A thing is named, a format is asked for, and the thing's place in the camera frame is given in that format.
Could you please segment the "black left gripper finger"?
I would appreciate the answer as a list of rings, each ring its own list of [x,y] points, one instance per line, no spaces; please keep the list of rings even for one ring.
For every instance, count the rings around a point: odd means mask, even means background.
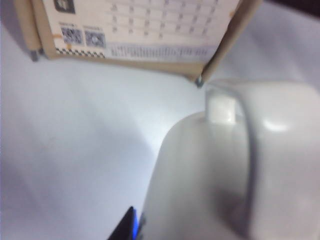
[[[137,212],[130,206],[107,240],[135,240],[137,237]]]

